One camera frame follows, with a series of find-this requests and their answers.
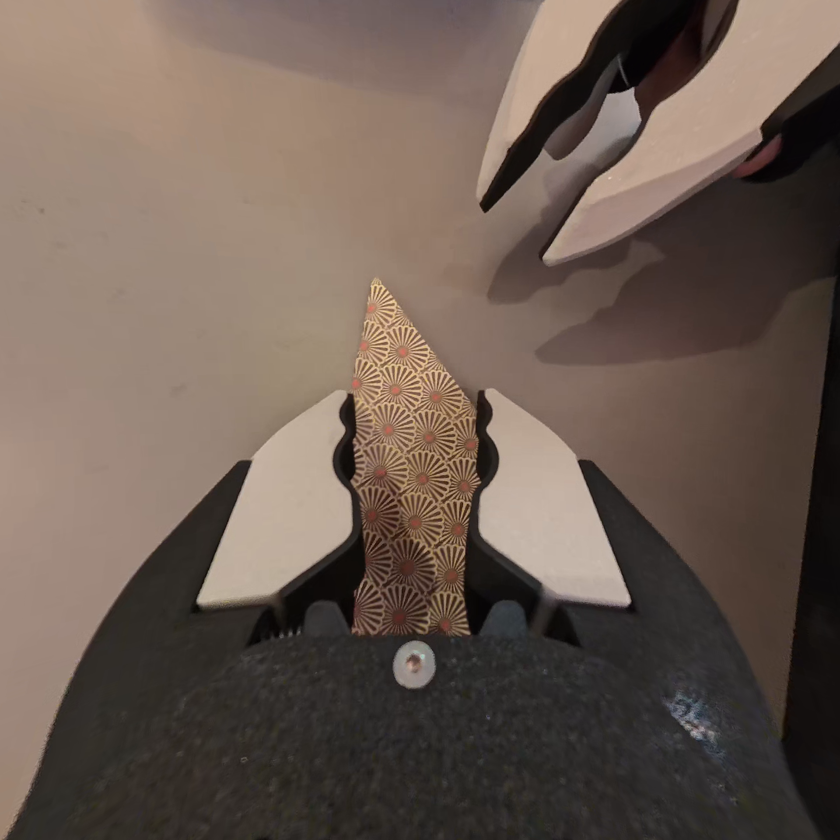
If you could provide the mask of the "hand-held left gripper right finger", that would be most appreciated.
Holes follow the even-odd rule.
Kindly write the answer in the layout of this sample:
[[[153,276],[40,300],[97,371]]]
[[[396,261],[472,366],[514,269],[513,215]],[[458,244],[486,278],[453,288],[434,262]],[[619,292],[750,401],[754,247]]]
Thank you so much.
[[[569,606],[625,611],[632,598],[574,451],[488,388],[476,404],[479,486],[469,511],[473,632],[514,602],[531,632],[573,632]]]

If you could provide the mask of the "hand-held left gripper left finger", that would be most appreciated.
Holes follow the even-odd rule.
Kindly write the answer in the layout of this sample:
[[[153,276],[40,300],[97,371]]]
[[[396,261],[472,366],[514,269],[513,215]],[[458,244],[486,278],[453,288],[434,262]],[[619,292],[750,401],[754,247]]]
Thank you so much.
[[[336,391],[274,433],[250,460],[196,598],[203,611],[274,606],[352,612],[364,577],[354,398]]]

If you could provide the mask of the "person's right hand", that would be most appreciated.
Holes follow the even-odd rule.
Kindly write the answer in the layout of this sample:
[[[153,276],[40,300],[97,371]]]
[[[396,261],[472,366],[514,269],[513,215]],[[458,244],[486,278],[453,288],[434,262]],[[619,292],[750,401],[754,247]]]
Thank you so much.
[[[777,134],[768,143],[760,146],[750,157],[731,171],[731,176],[744,179],[761,171],[779,155],[783,145],[783,138]]]

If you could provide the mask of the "gold patterned origami paper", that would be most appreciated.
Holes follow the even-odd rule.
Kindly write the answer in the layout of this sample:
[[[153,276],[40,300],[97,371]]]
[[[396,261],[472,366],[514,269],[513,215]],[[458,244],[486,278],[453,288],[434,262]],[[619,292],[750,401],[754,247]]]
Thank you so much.
[[[351,392],[365,560],[352,632],[468,636],[476,408],[378,279],[366,302]]]

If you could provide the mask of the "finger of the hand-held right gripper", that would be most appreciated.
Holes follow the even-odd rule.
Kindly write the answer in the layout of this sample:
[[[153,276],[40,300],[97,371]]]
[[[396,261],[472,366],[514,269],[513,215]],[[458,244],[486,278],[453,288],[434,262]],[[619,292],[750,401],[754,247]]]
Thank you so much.
[[[595,124],[607,96],[635,91],[685,32],[699,62],[736,2],[548,1],[523,40],[486,143],[478,202],[488,212],[547,151],[561,160]]]
[[[557,266],[612,245],[730,173],[838,40],[838,1],[737,2],[716,49],[588,186],[542,262]]]

